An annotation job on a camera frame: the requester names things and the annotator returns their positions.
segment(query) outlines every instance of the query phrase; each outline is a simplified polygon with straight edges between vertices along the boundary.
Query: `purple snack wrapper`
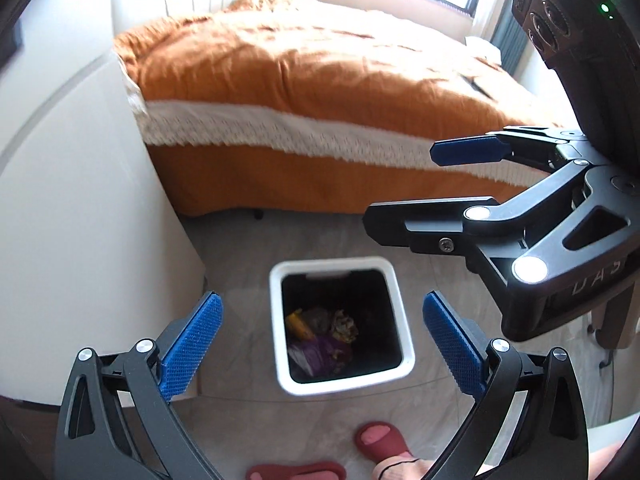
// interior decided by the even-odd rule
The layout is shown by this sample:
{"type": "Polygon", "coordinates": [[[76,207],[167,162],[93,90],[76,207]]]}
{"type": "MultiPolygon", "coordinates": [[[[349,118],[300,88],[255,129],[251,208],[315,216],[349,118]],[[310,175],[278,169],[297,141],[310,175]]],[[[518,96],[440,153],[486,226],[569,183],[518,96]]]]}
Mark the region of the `purple snack wrapper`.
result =
{"type": "Polygon", "coordinates": [[[339,373],[352,359],[351,346],[329,335],[290,343],[287,353],[310,377],[339,373]]]}

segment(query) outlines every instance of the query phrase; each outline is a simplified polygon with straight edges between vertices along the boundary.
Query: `blue gripper pad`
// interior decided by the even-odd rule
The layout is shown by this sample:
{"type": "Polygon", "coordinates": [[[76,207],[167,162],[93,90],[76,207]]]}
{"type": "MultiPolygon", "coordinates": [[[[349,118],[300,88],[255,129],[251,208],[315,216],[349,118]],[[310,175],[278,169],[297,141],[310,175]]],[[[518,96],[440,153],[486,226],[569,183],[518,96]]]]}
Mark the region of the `blue gripper pad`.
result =
{"type": "Polygon", "coordinates": [[[511,146],[494,135],[439,140],[431,147],[431,160],[438,166],[500,162],[511,155],[511,146]]]}
{"type": "Polygon", "coordinates": [[[158,387],[167,402],[183,394],[222,325],[222,300],[210,294],[185,325],[161,362],[158,387]]]}
{"type": "Polygon", "coordinates": [[[444,357],[460,391],[476,402],[484,396],[488,370],[483,352],[466,333],[464,323],[439,292],[430,292],[422,306],[424,324],[444,357]]]}

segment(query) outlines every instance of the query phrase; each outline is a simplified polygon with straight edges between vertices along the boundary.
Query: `floor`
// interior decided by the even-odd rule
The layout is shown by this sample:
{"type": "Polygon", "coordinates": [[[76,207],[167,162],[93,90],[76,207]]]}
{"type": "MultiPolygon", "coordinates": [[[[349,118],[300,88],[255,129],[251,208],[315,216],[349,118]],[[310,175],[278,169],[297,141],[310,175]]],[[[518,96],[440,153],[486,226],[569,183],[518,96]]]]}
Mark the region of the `floor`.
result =
{"type": "MultiPolygon", "coordinates": [[[[372,464],[358,455],[351,436],[359,425],[376,419],[398,426],[416,455],[433,459],[442,452],[472,401],[459,393],[422,324],[422,298],[439,289],[488,336],[500,334],[497,307],[461,258],[380,247],[367,237],[356,216],[267,211],[258,221],[251,212],[238,210],[188,219],[184,225],[206,264],[209,286],[223,298],[225,320],[200,367],[201,395],[174,405],[225,478],[240,480],[256,463],[335,460],[347,468],[350,478],[367,479],[372,464]],[[284,260],[371,255],[388,259],[396,270],[414,340],[414,371],[402,380],[363,390],[289,396],[274,371],[271,267],[284,260]]],[[[597,426],[609,421],[612,410],[612,368],[599,370],[606,353],[586,335],[586,324],[577,319],[518,346],[545,354],[554,345],[568,350],[588,425],[597,426]]],[[[516,397],[488,463],[499,461],[523,400],[523,395],[516,397]]],[[[50,476],[57,414],[23,409],[1,398],[0,414],[31,459],[50,476]]],[[[143,433],[139,427],[133,431],[143,433]]]]}
{"type": "Polygon", "coordinates": [[[616,377],[613,393],[613,420],[640,412],[640,337],[629,348],[618,350],[614,359],[616,377]]]}

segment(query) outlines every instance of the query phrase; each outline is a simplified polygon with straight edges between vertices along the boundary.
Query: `curtain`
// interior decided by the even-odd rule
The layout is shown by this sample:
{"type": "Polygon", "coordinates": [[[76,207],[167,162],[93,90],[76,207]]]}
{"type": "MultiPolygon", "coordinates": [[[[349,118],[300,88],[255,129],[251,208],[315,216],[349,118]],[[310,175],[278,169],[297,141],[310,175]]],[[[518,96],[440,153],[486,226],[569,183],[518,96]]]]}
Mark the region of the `curtain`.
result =
{"type": "Polygon", "coordinates": [[[491,43],[500,49],[502,68],[510,75],[516,71],[524,49],[529,43],[526,32],[522,30],[511,13],[513,0],[506,0],[500,13],[500,20],[495,28],[491,43]]]}

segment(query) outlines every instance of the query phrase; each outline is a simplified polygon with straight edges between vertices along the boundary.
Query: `slipper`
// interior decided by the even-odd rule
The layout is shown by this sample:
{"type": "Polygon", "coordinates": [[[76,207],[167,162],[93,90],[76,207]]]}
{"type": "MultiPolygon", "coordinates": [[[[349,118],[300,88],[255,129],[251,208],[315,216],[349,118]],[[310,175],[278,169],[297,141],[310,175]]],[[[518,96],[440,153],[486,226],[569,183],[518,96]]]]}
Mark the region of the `slipper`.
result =
{"type": "Polygon", "coordinates": [[[252,474],[258,473],[262,480],[289,480],[298,475],[309,475],[327,471],[334,473],[338,477],[338,480],[346,480],[347,478],[345,469],[335,462],[318,462],[302,466],[261,464],[249,469],[244,477],[246,480],[250,480],[252,474]]]}
{"type": "Polygon", "coordinates": [[[353,436],[353,443],[365,457],[376,464],[392,456],[410,453],[409,447],[404,441],[400,430],[388,422],[370,422],[369,424],[365,424],[353,436]],[[390,431],[373,444],[365,444],[362,441],[362,434],[372,426],[386,426],[390,431]]]}

